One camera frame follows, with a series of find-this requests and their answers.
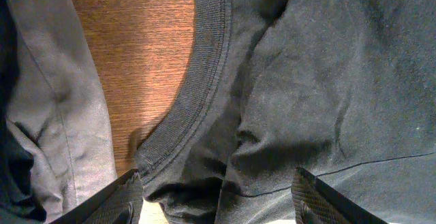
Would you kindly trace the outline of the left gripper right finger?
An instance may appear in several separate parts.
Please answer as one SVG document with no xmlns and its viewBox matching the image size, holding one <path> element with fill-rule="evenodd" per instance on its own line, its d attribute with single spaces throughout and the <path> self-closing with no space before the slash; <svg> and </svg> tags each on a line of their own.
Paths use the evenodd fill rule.
<svg viewBox="0 0 436 224">
<path fill-rule="evenodd" d="M 291 192 L 297 224 L 387 224 L 302 167 Z"/>
</svg>

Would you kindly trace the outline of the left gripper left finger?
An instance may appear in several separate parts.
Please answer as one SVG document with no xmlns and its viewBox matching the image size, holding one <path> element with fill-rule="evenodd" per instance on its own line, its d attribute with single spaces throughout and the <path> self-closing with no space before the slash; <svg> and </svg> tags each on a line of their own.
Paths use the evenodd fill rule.
<svg viewBox="0 0 436 224">
<path fill-rule="evenodd" d="M 142 205 L 142 183 L 132 169 L 52 224 L 138 224 Z"/>
</svg>

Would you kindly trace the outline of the dark green t-shirt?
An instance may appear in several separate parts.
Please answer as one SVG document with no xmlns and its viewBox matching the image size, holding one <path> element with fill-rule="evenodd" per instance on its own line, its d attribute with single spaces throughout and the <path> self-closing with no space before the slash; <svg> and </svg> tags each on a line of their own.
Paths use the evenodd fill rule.
<svg viewBox="0 0 436 224">
<path fill-rule="evenodd" d="M 196 0 L 183 87 L 136 153 L 171 223 L 295 217 L 303 167 L 435 222 L 435 0 Z"/>
</svg>

